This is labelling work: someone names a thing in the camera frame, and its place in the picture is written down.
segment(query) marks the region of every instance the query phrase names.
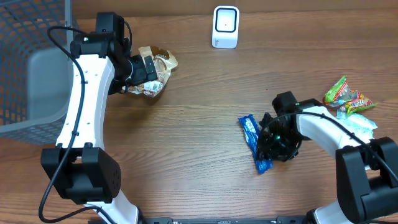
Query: blue object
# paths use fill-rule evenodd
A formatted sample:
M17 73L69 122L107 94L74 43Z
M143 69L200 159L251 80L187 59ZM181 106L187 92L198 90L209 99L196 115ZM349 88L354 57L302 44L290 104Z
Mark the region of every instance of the blue object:
M256 169L259 174L263 174L265 171L273 168L272 160L264 160L258 161L256 159L257 154L257 140L259 138L260 130L256 123L256 120L253 118L253 114L249 114L249 116L244 116L242 118L238 118L239 123L241 124L244 135L246 137L246 142L248 143L251 152L253 154L254 163L256 164Z

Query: wooden tabletop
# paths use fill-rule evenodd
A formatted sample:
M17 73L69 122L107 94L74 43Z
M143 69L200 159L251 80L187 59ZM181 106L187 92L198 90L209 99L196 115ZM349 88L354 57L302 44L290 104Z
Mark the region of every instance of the wooden tabletop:
M398 141L398 11L241 14L234 50L211 46L212 16L133 17L134 53L170 50L178 60L163 94L108 98L106 152L122 169L122 190L148 217L265 218L304 215L336 199L334 160L316 143L259 175L238 117L275 115L276 94L320 100L343 75L379 105L363 114L375 138ZM95 20L79 21L92 31ZM0 139L0 222L40 223L49 180L43 147ZM79 208L52 190L45 216ZM86 223L86 212L64 223ZM398 221L398 216L385 218Z

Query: gray plastic basket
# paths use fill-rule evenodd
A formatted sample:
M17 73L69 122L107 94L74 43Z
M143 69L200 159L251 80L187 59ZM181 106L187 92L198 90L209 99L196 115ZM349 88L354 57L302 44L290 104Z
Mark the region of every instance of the gray plastic basket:
M77 27L70 0L0 1L0 138L57 140L72 89L72 62L47 37L50 26ZM69 49L73 32L54 30Z

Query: blue wrapper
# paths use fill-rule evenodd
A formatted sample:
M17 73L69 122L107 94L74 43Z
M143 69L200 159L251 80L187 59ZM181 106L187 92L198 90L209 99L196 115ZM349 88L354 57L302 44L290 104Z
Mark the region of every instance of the blue wrapper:
M260 130L256 123L256 120L253 118L253 114L249 114L249 116L244 116L242 118L238 118L239 123L241 124L244 135L246 137L246 142L248 143L251 152L253 154L254 163L256 164L256 169L259 174L263 174L265 171L273 168L272 160L264 160L258 161L256 159L257 154L257 140L259 138Z

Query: robotic arm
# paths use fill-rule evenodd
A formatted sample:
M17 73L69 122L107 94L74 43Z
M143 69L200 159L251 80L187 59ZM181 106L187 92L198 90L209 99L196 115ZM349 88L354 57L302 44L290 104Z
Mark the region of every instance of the robotic arm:
M71 54L83 70L83 101L80 71L74 64L65 124L56 148L44 149L40 160L61 198L97 212L101 210L99 215L106 223L145 224L139 209L121 191L120 166L105 153L103 143L108 95L120 92L124 86L128 88L157 79L151 57L129 56L131 40L129 43L128 39L123 39L123 26L124 19L115 13L99 13L95 32L75 36ZM277 115L282 117L275 120L265 114L258 140L258 159L287 161L298 154L301 141L309 139L319 143L336 159L338 200L309 211L303 224L359 223L398 212L398 182L362 144L326 120L336 121L325 107L314 99L297 102L291 92L279 94L272 104ZM79 110L81 115L75 131ZM368 144L393 173L398 174L398 150L391 139L357 138ZM365 167L379 169L381 175L368 180ZM55 222L42 216L40 219Z

